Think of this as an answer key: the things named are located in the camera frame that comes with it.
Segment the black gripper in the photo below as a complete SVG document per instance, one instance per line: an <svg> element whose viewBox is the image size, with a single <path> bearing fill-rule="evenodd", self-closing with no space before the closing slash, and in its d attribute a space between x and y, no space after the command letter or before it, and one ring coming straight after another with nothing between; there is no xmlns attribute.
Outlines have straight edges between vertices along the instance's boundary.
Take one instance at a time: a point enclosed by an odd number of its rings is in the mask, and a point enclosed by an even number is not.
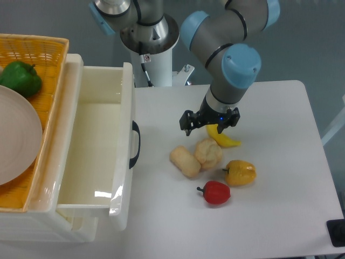
<svg viewBox="0 0 345 259"><path fill-rule="evenodd" d="M240 119L239 109L220 103L212 94L206 94L197 113L186 110L182 114L180 129L189 136L194 129L205 125L217 124L217 132L221 134L228 127L235 127Z"/></svg>

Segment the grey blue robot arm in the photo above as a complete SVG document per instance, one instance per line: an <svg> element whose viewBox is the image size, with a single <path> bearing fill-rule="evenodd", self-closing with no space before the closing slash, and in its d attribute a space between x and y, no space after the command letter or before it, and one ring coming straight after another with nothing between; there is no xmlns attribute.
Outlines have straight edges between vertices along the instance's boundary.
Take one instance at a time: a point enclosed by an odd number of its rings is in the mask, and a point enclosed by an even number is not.
<svg viewBox="0 0 345 259"><path fill-rule="evenodd" d="M278 1L227 1L225 11L211 18L204 11L182 23L163 10L162 1L91 1L89 9L106 35L116 32L129 51L136 87L172 86L172 50L181 40L212 75L212 83L197 112L180 118L186 134L205 125L218 133L234 127L237 108L261 69L258 52L245 44L248 36L264 31L280 15Z"/></svg>

